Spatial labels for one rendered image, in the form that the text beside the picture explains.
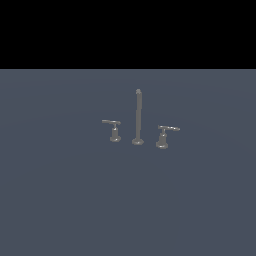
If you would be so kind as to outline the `grey faucet spout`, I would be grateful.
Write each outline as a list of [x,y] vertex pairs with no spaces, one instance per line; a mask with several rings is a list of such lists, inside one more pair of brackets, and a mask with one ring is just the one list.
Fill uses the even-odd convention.
[[132,140],[133,145],[142,145],[144,141],[140,138],[141,132],[141,110],[142,110],[142,91],[136,90],[137,109],[136,109],[136,137]]

